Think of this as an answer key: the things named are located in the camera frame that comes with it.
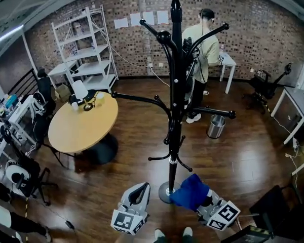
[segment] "paper on wall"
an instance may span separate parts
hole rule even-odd
[[[153,12],[143,12],[143,19],[149,25],[154,25],[154,15]]]
[[[115,29],[119,29],[122,27],[128,27],[127,18],[117,19],[117,20],[114,20],[113,22],[115,24]]]
[[[136,13],[136,14],[130,14],[131,17],[131,25],[132,26],[141,26],[140,25],[140,20],[141,20],[141,14]]]
[[[168,11],[157,11],[158,24],[166,23],[169,24]]]

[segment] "desk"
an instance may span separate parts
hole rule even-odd
[[[219,53],[219,58],[223,58],[221,64],[222,64],[222,72],[221,72],[221,76],[219,78],[219,80],[222,82],[223,80],[223,76],[224,76],[224,72],[225,72],[225,67],[226,66],[230,66],[231,67],[231,71],[230,71],[230,75],[229,75],[229,80],[227,81],[227,86],[225,89],[225,93],[228,94],[229,90],[230,90],[230,86],[232,83],[232,79],[233,79],[233,75],[234,75],[234,71],[235,71],[235,66],[237,65],[235,63],[235,61],[229,56],[228,53],[226,52],[220,52]]]
[[[280,98],[271,114],[271,117],[274,117],[274,115],[277,112],[279,106],[281,105],[285,95],[288,96],[288,98],[294,104],[294,106],[296,107],[297,111],[299,112],[299,114],[301,116],[301,120],[299,121],[297,126],[294,128],[294,130],[290,133],[290,135],[284,141],[284,144],[286,145],[288,143],[288,141],[290,141],[291,138],[294,137],[295,133],[298,131],[298,129],[304,123],[304,90],[295,89],[295,88],[291,88],[291,87],[284,87],[283,93],[280,96]]]
[[[72,61],[69,61],[66,63],[66,65],[68,66],[68,68],[72,68],[74,67],[76,64],[78,63],[77,60],[72,60]],[[54,67],[49,73],[48,73],[48,77],[50,78],[51,80],[51,83],[54,87],[54,89],[56,89],[56,84],[54,82],[54,79],[52,78],[53,76],[57,76],[57,75],[66,75],[67,79],[69,80],[70,82],[70,77],[67,75],[67,72],[66,72],[66,68],[65,68],[65,64],[64,63],[61,63],[61,64],[58,64],[56,67]]]
[[[19,125],[20,120],[25,116],[28,109],[31,106],[31,102],[33,101],[33,96],[29,95],[26,100],[21,104],[17,104],[17,109],[14,113],[9,117],[9,123],[18,131],[18,133],[24,138],[28,139],[32,144],[36,145],[36,142],[30,137],[25,130]]]
[[[94,156],[99,164],[111,161],[118,144],[109,131],[116,121],[118,105],[110,94],[104,93],[104,98],[102,105],[96,102],[90,111],[84,111],[82,105],[74,111],[69,103],[64,104],[50,123],[52,147],[63,153],[84,152],[90,158]]]

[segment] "black coat rack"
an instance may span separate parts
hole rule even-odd
[[[169,153],[165,157],[149,157],[148,160],[162,160],[170,157],[170,172],[169,172],[169,181],[165,182],[159,188],[159,197],[160,199],[170,204],[170,194],[172,194],[175,190],[180,188],[178,183],[175,183],[176,170],[177,170],[177,162],[179,162],[184,168],[188,169],[190,172],[193,170],[192,168],[185,165],[179,158],[179,149],[185,139],[185,136],[181,136],[181,123],[183,117],[189,112],[204,112],[210,114],[217,114],[225,117],[229,117],[234,119],[236,117],[236,113],[234,111],[220,111],[215,109],[210,109],[207,107],[197,107],[191,108],[188,106],[187,109],[184,109],[184,94],[185,94],[185,86],[187,80],[192,75],[193,71],[190,71],[188,75],[186,75],[186,69],[192,63],[190,58],[197,49],[198,45],[202,43],[205,39],[209,38],[212,35],[217,34],[220,31],[227,30],[229,25],[227,23],[223,24],[223,26],[209,32],[208,34],[202,36],[197,41],[195,41],[188,53],[183,56],[182,52],[182,39],[181,39],[181,22],[182,22],[182,9],[179,0],[172,0],[171,3],[171,20],[173,24],[172,29],[172,39],[171,34],[168,31],[160,31],[157,32],[150,25],[146,23],[145,20],[140,20],[140,24],[147,28],[158,40],[161,46],[164,49],[164,52],[167,56],[169,69],[170,69],[170,108],[168,108],[159,98],[158,95],[154,96],[153,99],[139,97],[139,96],[131,96],[125,94],[118,94],[117,92],[112,93],[113,98],[123,98],[134,101],[141,101],[146,103],[152,103],[160,108],[162,108],[168,116],[169,120],[169,130],[167,137],[164,139],[164,144],[169,145]]]

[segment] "trash can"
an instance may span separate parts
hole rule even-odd
[[[225,126],[225,119],[220,115],[213,115],[211,117],[211,124],[207,131],[207,136],[212,139],[217,139],[221,135]]]

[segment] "white shelving unit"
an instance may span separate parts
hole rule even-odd
[[[93,15],[99,14],[102,17],[103,26],[99,27],[93,20]],[[82,33],[77,33],[76,35],[72,31],[72,23],[79,21],[81,19],[87,19],[89,31],[82,31]],[[66,76],[70,84],[73,84],[74,77],[80,76],[85,84],[86,88],[94,89],[94,90],[108,90],[111,93],[111,88],[116,80],[118,80],[118,74],[115,67],[115,62],[112,55],[112,50],[110,47],[109,36],[107,32],[106,20],[103,11],[103,6],[101,5],[99,8],[89,9],[86,7],[85,11],[82,11],[82,14],[76,16],[72,19],[68,19],[65,22],[62,22],[58,25],[54,25],[51,23],[55,40],[57,46],[59,48],[62,60],[64,62],[66,68]],[[57,31],[59,28],[63,26],[68,26],[68,32],[64,37],[63,41],[60,41],[58,38]],[[97,44],[96,35],[102,35],[105,39],[106,43],[102,45]],[[76,45],[76,41],[81,39],[90,38],[92,39],[92,46],[89,48],[78,49]],[[65,55],[65,48],[64,46],[70,43],[74,43],[74,48],[69,55]],[[109,52],[109,59],[102,60],[100,54],[108,49]],[[76,71],[71,72],[70,68],[67,64],[70,61],[80,60],[88,57],[97,57],[97,61],[83,63],[81,64]]]

